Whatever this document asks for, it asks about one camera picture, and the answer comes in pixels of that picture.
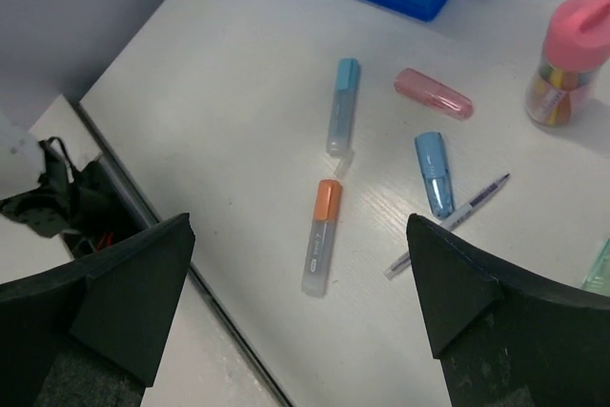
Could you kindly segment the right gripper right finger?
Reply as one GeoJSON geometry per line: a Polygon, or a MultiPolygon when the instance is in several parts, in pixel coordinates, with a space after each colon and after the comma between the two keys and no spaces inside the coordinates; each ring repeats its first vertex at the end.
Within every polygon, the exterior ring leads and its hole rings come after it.
{"type": "Polygon", "coordinates": [[[608,405],[608,297],[527,271],[417,214],[406,235],[452,405],[608,405]]]}

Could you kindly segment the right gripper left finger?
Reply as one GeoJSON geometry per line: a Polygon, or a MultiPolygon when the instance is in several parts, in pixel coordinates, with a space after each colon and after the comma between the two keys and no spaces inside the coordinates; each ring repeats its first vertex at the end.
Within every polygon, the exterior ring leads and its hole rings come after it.
{"type": "Polygon", "coordinates": [[[4,406],[138,406],[152,387],[195,235],[176,215],[1,286],[4,406]]]}

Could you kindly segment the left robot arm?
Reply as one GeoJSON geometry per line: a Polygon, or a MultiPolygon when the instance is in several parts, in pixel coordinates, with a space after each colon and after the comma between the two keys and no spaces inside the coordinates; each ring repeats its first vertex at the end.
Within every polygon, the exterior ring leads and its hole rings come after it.
{"type": "Polygon", "coordinates": [[[1,113],[0,198],[27,193],[40,186],[46,171],[43,149],[37,139],[1,113]]]}

